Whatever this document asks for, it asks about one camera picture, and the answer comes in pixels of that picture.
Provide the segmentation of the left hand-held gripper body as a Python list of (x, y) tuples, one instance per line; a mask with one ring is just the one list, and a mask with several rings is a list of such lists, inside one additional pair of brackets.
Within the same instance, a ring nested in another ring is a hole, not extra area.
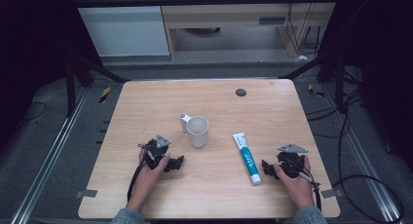
[(160, 134), (157, 134), (155, 138), (149, 140), (143, 146), (145, 150), (143, 159), (148, 167), (154, 169), (158, 166), (159, 162), (167, 153), (170, 144), (170, 140), (164, 138)]

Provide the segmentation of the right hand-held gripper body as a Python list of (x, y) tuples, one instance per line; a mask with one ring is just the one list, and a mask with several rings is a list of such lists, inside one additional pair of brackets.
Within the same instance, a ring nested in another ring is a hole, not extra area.
[(305, 153), (308, 153), (307, 149), (290, 143), (279, 146), (278, 150), (280, 151), (277, 156), (279, 166), (287, 176), (295, 178), (297, 176), (307, 175), (307, 172), (304, 170), (304, 159)]

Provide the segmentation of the person's left hand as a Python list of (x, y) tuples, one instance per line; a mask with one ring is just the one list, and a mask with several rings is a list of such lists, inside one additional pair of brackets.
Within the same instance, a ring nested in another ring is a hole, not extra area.
[(130, 202), (135, 205), (144, 205), (145, 201), (151, 194), (159, 178), (163, 174), (168, 162), (169, 162), (170, 153), (164, 154), (161, 161), (155, 168), (150, 168), (145, 164), (133, 185), (133, 190), (130, 198)]

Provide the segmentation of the person's right hand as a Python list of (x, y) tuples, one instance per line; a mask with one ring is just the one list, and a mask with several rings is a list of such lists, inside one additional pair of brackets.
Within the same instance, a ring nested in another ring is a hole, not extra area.
[(309, 181), (300, 176), (290, 178), (279, 165), (274, 165), (274, 170), (297, 209), (315, 205), (312, 184)]

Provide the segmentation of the white and teal toothpaste tube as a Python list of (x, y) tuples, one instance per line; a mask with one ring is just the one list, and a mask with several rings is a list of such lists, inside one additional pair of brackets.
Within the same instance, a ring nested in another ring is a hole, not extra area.
[(245, 134), (243, 132), (235, 133), (233, 138), (239, 148), (240, 154), (243, 158), (244, 165), (253, 185), (259, 185), (262, 182), (256, 163), (247, 145)]

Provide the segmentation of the white cup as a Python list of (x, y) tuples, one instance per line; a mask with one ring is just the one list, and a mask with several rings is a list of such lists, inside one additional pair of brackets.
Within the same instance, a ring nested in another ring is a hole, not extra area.
[(182, 130), (187, 134), (189, 143), (195, 148), (202, 148), (208, 142), (209, 123), (201, 116), (191, 117), (185, 113), (179, 115)]

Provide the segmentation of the yellow and black tape strip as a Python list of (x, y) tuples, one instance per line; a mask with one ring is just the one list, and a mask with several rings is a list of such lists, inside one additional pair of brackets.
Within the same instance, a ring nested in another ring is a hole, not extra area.
[(320, 84), (309, 84), (308, 90), (318, 97), (325, 97), (324, 91)]
[(103, 89), (102, 94), (101, 94), (100, 99), (99, 99), (99, 103), (105, 102), (105, 100), (108, 97), (110, 91), (111, 91), (111, 87), (105, 87)]

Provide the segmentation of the black metal stand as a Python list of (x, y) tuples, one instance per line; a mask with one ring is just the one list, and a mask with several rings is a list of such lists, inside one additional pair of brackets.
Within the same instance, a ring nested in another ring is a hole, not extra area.
[(293, 80), (310, 69), (320, 66), (317, 79), (326, 82), (335, 77), (335, 104), (341, 112), (344, 112), (344, 59), (339, 53), (325, 52), (319, 54), (312, 61), (307, 62), (300, 68), (281, 76), (281, 79)]
[(122, 78), (108, 71), (102, 65), (94, 63), (84, 57), (70, 58), (64, 68), (67, 90), (67, 117), (72, 115), (76, 107), (74, 78), (78, 79), (82, 87), (90, 87), (94, 83), (94, 79), (89, 72), (90, 69), (116, 83), (126, 83), (128, 81), (128, 79)]

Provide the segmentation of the white cabinet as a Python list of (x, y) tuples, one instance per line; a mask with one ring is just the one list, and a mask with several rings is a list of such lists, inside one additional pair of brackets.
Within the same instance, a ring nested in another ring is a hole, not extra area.
[(168, 56), (160, 7), (80, 8), (101, 57)]

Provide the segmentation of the black curtain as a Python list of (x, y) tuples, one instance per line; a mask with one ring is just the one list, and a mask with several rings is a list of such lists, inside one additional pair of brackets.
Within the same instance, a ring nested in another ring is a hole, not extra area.
[(321, 47), (362, 71), (373, 118), (413, 171), (413, 0), (340, 0)]
[(6, 147), (34, 93), (65, 76), (66, 53), (54, 28), (77, 56), (101, 64), (77, 9), (58, 1), (0, 0), (0, 151)]

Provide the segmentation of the light wooden desk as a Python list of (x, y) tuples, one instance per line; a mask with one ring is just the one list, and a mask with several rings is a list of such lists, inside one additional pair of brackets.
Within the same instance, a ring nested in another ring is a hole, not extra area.
[(306, 30), (326, 26), (333, 3), (165, 6), (162, 8), (173, 52), (176, 33), (183, 28), (274, 26), (289, 56), (297, 56)]

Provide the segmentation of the grey metal table bracket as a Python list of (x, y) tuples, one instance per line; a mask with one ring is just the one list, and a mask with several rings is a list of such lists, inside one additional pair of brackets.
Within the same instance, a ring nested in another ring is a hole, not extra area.
[(75, 198), (84, 198), (84, 197), (89, 197), (89, 198), (95, 198), (97, 194), (96, 190), (89, 190), (89, 189), (84, 189), (82, 191), (77, 191), (75, 194)]
[(338, 189), (329, 189), (329, 190), (324, 190), (321, 192), (322, 196), (327, 199), (327, 198), (332, 198), (332, 197), (342, 197), (344, 195), (343, 191), (338, 188)]

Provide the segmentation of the black horizontal frame bar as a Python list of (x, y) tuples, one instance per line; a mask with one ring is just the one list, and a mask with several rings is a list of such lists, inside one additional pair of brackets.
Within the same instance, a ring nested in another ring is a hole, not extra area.
[(339, 0), (72, 0), (77, 8), (334, 3)]

